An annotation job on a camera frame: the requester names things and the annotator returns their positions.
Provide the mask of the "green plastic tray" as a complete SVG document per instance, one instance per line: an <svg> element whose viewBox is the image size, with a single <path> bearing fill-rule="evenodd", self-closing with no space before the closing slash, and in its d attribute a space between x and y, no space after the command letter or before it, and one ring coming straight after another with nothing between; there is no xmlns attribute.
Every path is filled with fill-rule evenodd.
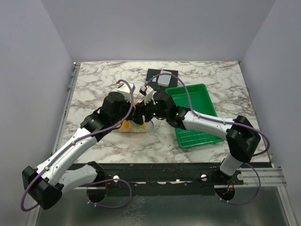
<svg viewBox="0 0 301 226"><path fill-rule="evenodd" d="M189 85L187 90L194 111L210 116L217 115L205 84ZM167 88L166 92L171 95L176 105L190 107L184 87ZM175 129L175 134L180 148L191 148L224 141L220 137L197 130Z"/></svg>

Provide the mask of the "clear zip top bag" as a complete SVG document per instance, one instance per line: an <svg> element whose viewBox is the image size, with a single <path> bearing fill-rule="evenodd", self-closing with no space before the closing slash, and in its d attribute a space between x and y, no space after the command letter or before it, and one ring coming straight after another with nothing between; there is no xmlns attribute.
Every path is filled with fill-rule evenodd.
<svg viewBox="0 0 301 226"><path fill-rule="evenodd" d="M143 133L143 132L150 132L155 129L155 125L153 121L144 122L143 125L138 125L134 121L128 120L131 122L131 128L133 133Z"/></svg>

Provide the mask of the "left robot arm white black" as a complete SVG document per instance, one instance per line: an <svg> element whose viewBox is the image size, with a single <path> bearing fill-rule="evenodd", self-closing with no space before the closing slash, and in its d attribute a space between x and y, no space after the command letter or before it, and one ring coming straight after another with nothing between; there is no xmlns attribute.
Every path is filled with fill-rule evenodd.
<svg viewBox="0 0 301 226"><path fill-rule="evenodd" d="M133 110L133 91L110 92L102 106L84 119L65 145L37 167L27 166L22 171L24 194L21 198L21 210L34 209L24 206L28 194L34 199L36 206L48 210L64 193L78 186L107 185L111 181L121 181L117 176L107 178L104 168L94 161L77 170L68 169L85 151L128 119Z"/></svg>

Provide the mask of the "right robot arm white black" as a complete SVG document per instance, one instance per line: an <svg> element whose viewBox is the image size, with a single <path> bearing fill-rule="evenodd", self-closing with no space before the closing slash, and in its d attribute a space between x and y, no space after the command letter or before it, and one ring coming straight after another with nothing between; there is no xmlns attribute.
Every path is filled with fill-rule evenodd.
<svg viewBox="0 0 301 226"><path fill-rule="evenodd" d="M164 119L173 128L197 130L227 141L230 153L216 172L219 183L227 184L233 179L235 171L252 159L261 137L246 117L239 115L235 119L222 119L201 114L176 105L164 90L154 92L142 87L139 92L144 100L135 107L134 121L137 124L149 122L152 118Z"/></svg>

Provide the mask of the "yellow peach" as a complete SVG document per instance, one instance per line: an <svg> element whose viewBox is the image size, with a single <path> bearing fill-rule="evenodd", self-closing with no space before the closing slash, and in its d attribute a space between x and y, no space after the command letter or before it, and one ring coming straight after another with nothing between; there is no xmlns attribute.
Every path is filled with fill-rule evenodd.
<svg viewBox="0 0 301 226"><path fill-rule="evenodd" d="M131 122L127 120L123 121L120 127L118 128L118 130L120 132L131 132L132 131Z"/></svg>

